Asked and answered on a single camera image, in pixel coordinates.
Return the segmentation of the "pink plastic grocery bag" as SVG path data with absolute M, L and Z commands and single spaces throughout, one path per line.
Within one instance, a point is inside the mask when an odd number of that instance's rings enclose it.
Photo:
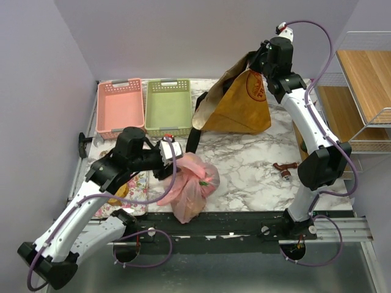
M 157 205 L 171 205 L 177 220 L 188 223 L 203 211 L 206 199 L 219 185 L 219 172 L 213 164 L 204 162 L 196 154 L 185 153 L 177 160 L 174 185 Z

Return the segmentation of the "yellow Trader Joe's tote bag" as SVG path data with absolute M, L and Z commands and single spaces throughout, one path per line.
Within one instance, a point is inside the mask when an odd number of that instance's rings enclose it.
M 256 135 L 271 127 L 262 75 L 249 68 L 254 56 L 247 53 L 197 98 L 187 153 L 197 151 L 205 131 Z

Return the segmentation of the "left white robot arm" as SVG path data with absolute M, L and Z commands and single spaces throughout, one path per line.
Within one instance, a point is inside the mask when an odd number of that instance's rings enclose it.
M 134 175 L 144 171 L 165 171 L 176 168 L 183 156 L 181 145 L 164 136 L 156 145 L 141 128 L 127 127 L 119 134 L 115 146 L 95 161 L 80 189 L 57 220 L 34 242 L 23 242 L 17 250 L 29 267 L 27 288 L 37 274 L 45 285 L 63 288 L 75 275 L 79 265 L 101 247 L 112 241 L 129 241 L 135 235 L 136 219 L 119 209 L 104 223 L 87 233 L 84 228 L 95 213 Z

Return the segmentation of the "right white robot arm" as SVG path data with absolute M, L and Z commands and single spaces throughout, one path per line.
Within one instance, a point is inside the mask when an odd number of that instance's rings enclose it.
M 266 223 L 262 235 L 270 240 L 295 240 L 308 234 L 315 236 L 313 209 L 327 187 L 341 177 L 352 152 L 348 142 L 342 143 L 328 130 L 313 108 L 307 86 L 299 74 L 292 72 L 293 45 L 285 37 L 264 41 L 249 68 L 266 78 L 269 92 L 289 113 L 306 145 L 308 156 L 298 166 L 301 182 L 292 204 L 280 219 Z

